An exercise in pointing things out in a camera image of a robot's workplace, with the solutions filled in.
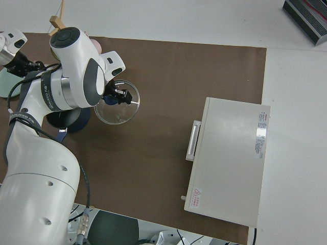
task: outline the warning label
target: warning label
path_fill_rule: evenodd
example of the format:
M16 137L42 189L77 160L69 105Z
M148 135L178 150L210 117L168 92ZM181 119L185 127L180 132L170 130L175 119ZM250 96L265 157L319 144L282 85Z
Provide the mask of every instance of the warning label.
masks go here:
M265 157L265 143L267 137L267 125L269 122L269 116L266 112L259 114L258 127L256 129L256 141L254 147L254 156L259 159Z
M202 190L199 188L193 188L193 194L191 199L191 207L192 208L198 208L200 205L200 199L201 199L201 192Z

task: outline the cable connector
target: cable connector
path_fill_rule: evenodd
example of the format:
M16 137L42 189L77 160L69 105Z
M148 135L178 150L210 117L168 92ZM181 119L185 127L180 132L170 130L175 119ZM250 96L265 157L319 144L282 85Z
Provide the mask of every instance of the cable connector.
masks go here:
M83 244L83 239L88 231L88 223L89 223L89 216L88 214L90 213L89 208L85 208L83 215L80 217L80 223L78 225L77 229L77 241L76 245L82 245Z

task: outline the white box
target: white box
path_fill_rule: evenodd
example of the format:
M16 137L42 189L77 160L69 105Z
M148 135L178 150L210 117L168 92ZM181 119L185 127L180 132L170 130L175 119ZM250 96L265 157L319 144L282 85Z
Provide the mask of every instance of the white box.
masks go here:
M207 98L186 211L256 227L270 107Z

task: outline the white table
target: white table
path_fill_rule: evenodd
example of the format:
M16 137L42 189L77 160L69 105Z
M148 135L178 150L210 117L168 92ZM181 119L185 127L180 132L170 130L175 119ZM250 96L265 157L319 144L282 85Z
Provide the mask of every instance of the white table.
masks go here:
M325 244L327 43L314 47L283 2L67 0L63 21L96 36L267 47L262 103L271 121L257 244ZM48 32L59 4L2 0L0 30Z

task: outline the black cable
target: black cable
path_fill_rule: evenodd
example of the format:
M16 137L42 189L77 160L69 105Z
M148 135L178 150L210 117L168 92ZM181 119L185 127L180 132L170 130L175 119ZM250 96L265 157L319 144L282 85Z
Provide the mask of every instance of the black cable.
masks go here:
M30 124L29 122L27 122L27 121L25 121L25 120L23 120L21 118L15 118L15 120L18 121L18 122L20 122L21 124L26 125L27 127L30 127L31 129L34 129L37 133L43 134L46 137L48 137L49 139L54 140L54 141L60 143L55 137L53 137L52 135L50 135L47 132L43 131L42 129L39 129L38 127Z
M255 241L256 241L256 228L254 229L254 236L253 236L253 243L252 243L252 245L255 245Z
M77 205L76 208L73 209L73 211L71 212L71 214L79 207L80 205Z
M182 238L182 236L180 235L178 229L177 229L177 233L178 233L178 235L179 235L179 237L180 237L180 240L182 241L183 245L185 245L185 243L184 243L184 241L183 241L183 238Z
M88 177L86 175L86 172L85 172L83 166L80 164L80 162L78 162L78 164L80 165L80 169L83 174L85 185L86 185L86 190L87 190L86 208L90 208L90 182L88 181Z
M61 64L59 64L56 68L52 69L51 70L51 73L54 73L55 71L57 71L59 68L61 67ZM41 78L41 75L39 76L36 76L34 78L30 78L30 79L26 79L26 80L22 80L20 82L18 82L17 84L15 84L12 89L10 90L9 94L8 94L8 97L7 97L7 107L8 109L10 109L10 99L11 99L11 95L12 93L15 91L15 89L20 85L20 84L23 84L23 83L29 83L29 82L33 82L34 80L37 80L37 79L40 79Z
M198 239L194 240L190 245L194 244L195 242L197 242L198 240L200 240L200 239L202 239L202 238L204 238L204 236L201 236L201 237L199 237Z
M81 217L81 216L83 215L83 213L84 213L84 212L80 213L79 215L76 215L74 218L70 218L70 219L68 220L68 223L70 223L70 222L72 222L73 220L75 220L75 219Z

